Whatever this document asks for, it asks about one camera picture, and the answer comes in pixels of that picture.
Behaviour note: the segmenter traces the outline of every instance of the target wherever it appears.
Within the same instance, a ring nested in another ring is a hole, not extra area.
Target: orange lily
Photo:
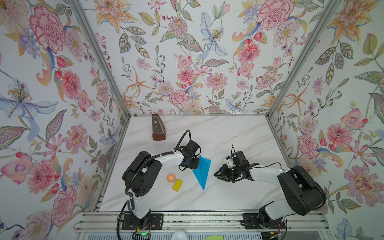
[[[148,82],[148,81],[142,81],[142,82],[139,82],[139,77],[137,76],[137,72],[136,72],[135,68],[133,68],[133,70],[135,71],[136,82],[135,82],[134,84],[129,85],[129,86],[127,87],[127,90],[125,91],[124,94],[126,94],[126,93],[128,92],[128,90],[129,90],[130,87],[132,87],[132,88],[137,87],[137,89],[139,90],[139,93],[138,93],[138,95],[136,96],[136,98],[137,98],[137,97],[140,95],[140,86],[145,87],[145,88],[149,88],[149,89],[153,89],[153,88],[148,87],[148,86],[145,86],[145,85],[143,84],[143,83]]]
[[[299,96],[296,96],[295,94],[289,94],[288,96],[286,96],[286,98],[291,96],[291,99],[293,100],[293,102],[287,104],[287,105],[289,105],[289,104],[292,104],[292,105],[290,105],[289,107],[286,107],[286,108],[291,108],[297,103],[297,105],[299,106],[299,112],[302,115],[301,108],[300,108],[300,102],[302,102],[304,104],[306,104],[306,103],[300,97],[304,94],[304,92],[307,90],[309,85],[310,84],[308,83],[307,87],[304,89],[304,91],[302,93],[300,93]]]

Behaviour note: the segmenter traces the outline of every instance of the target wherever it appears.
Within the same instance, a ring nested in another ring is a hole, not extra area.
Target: yellow eraser
[[[175,190],[176,192],[179,191],[180,187],[181,187],[181,184],[183,184],[183,181],[181,181],[180,179],[178,179],[175,183],[175,185],[173,185],[173,190]]]

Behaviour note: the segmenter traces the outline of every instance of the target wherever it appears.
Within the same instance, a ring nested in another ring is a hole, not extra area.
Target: white marble table
[[[284,196],[280,187],[270,183],[249,180],[228,183],[214,177],[230,155],[232,144],[236,151],[243,151],[250,163],[266,166],[280,162],[283,168],[287,167],[264,116],[163,116],[161,119],[167,139],[153,141],[151,117],[132,117],[100,211],[121,210],[127,200],[122,175],[141,151],[153,154],[171,151],[187,129],[201,146],[201,155],[212,161],[205,190],[191,169],[182,172],[177,166],[163,167],[150,192],[140,198],[140,204],[148,205],[152,211],[250,210]],[[187,140],[188,136],[181,145],[186,145]],[[178,192],[166,180],[169,173],[183,180]]]

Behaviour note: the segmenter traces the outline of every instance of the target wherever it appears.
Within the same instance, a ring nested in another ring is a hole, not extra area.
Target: wall
[[[0,239],[72,239],[126,120],[66,1],[0,0],[0,43]]]
[[[324,187],[341,240],[384,236],[383,9],[343,1],[272,118],[291,163]]]
[[[81,1],[133,114],[265,113],[326,0]]]

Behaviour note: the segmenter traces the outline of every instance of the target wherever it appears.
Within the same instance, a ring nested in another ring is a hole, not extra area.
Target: black mounting plate
[[[257,219],[258,213],[254,214],[243,214],[243,221],[241,222],[241,225],[245,226],[245,229],[263,229],[259,224],[258,224],[258,219]],[[276,220],[271,220],[270,223],[267,223],[266,228],[271,228],[271,229],[279,229],[280,224],[280,229],[285,229],[285,222],[283,218],[279,218]]]
[[[164,214],[151,213],[151,216],[150,216],[151,226],[148,226],[147,229],[162,230],[163,218],[164,218]],[[125,214],[121,229],[122,230],[136,230],[137,228],[138,227],[137,227],[136,223],[133,221],[133,214]]]

